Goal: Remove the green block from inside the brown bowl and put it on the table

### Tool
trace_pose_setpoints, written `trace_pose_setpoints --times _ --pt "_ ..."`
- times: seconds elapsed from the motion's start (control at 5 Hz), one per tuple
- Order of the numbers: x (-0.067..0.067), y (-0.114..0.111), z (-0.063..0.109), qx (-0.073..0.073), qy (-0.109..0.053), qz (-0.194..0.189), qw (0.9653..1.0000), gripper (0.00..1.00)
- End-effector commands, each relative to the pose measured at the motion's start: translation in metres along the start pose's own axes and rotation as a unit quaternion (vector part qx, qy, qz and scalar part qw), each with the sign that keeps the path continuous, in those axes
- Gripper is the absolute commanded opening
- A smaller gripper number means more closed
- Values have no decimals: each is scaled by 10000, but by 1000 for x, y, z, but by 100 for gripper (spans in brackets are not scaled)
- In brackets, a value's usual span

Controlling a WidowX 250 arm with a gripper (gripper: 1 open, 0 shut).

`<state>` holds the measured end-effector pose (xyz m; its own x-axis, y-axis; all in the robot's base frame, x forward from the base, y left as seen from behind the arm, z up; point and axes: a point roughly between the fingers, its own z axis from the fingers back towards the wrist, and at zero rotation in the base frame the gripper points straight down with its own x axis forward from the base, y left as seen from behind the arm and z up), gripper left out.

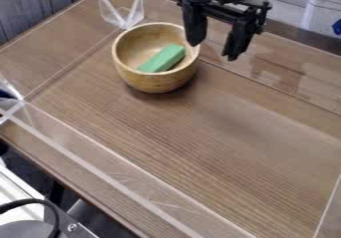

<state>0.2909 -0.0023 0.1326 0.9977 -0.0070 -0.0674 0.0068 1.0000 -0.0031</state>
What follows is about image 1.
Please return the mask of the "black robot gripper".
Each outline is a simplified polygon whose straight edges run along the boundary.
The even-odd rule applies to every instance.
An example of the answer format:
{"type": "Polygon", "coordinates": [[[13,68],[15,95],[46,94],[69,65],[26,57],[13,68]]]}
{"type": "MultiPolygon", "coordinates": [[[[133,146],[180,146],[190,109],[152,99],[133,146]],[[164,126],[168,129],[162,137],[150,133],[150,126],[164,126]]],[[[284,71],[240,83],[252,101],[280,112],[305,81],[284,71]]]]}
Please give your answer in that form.
{"type": "Polygon", "coordinates": [[[272,9],[268,0],[178,0],[178,6],[186,40],[193,47],[206,38],[208,16],[233,24],[223,50],[229,61],[236,61],[247,51],[255,33],[263,33],[272,9]]]}

